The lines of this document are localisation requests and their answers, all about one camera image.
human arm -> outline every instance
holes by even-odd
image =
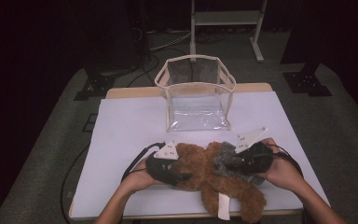
[[[95,220],[94,224],[118,223],[124,212],[127,200],[136,191],[147,189],[152,185],[161,184],[153,179],[145,170],[145,159],[140,160],[130,173],[117,187],[109,202]]]
[[[273,152],[280,150],[275,147],[272,138],[262,140],[265,145],[270,146]],[[310,184],[296,170],[295,166],[283,158],[275,158],[269,169],[259,176],[267,179],[273,185],[292,191],[304,204],[310,216],[318,224],[346,223],[310,186]]]

stuffed animal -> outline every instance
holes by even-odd
[[[219,156],[221,143],[212,142],[206,149],[196,145],[179,143],[176,151],[179,159],[171,164],[172,173],[185,175],[175,186],[185,190],[200,190],[206,210],[218,215],[219,193],[237,198],[241,203],[241,218],[255,223],[262,215],[266,200],[252,183],[237,175],[218,175],[213,160]]]

transparent storage bin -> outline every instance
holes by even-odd
[[[167,132],[231,129],[227,115],[236,81],[219,58],[169,59],[155,82],[167,100]]]

gray floor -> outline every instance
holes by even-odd
[[[344,90],[338,76],[321,65],[316,76],[333,96],[309,97],[291,93],[282,73],[298,71],[302,64],[281,65],[280,59],[289,33],[262,32],[259,46],[265,57],[257,63],[249,44],[249,33],[225,34],[225,40],[211,45],[198,45],[198,53],[219,57],[237,82],[267,82],[280,98],[296,135],[310,163],[322,183],[332,205],[349,223],[358,223],[358,106]],[[151,35],[152,47],[168,43],[177,35]],[[188,44],[171,48],[188,53]],[[154,53],[159,58],[154,76],[165,60],[181,56],[178,50]],[[156,58],[145,64],[148,70],[157,64]],[[117,79],[115,87],[127,87],[142,70]],[[11,192],[0,209],[0,223],[65,223],[61,210],[67,214],[76,191],[87,150],[82,150],[91,139],[90,115],[98,113],[101,97],[88,101],[74,101],[76,93],[86,83],[84,70],[74,74],[51,113],[34,148],[24,164]],[[131,86],[150,86],[143,76]],[[91,223],[72,221],[71,223]],[[158,220],[143,223],[241,223],[218,219]],[[300,223],[299,216],[263,217],[262,223]]]

clear plastic bag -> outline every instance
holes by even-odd
[[[167,60],[155,79],[167,100],[167,132],[230,130],[236,81],[216,57]]]

